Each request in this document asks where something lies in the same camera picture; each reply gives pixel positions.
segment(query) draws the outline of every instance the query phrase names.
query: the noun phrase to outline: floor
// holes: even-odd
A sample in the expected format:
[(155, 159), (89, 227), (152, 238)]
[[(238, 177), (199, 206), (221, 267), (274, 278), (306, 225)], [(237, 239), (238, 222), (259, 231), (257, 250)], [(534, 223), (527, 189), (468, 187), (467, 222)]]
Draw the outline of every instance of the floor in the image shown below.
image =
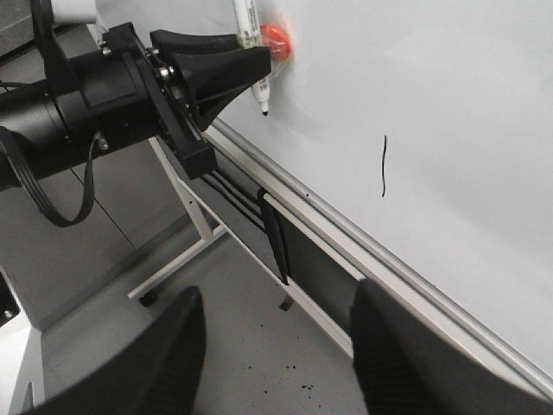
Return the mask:
[(299, 306), (279, 308), (284, 292), (232, 238), (178, 271), (149, 309), (126, 297), (138, 283), (123, 276), (44, 334), (47, 395), (108, 360), (193, 284), (207, 320), (194, 415), (366, 413), (351, 360)]

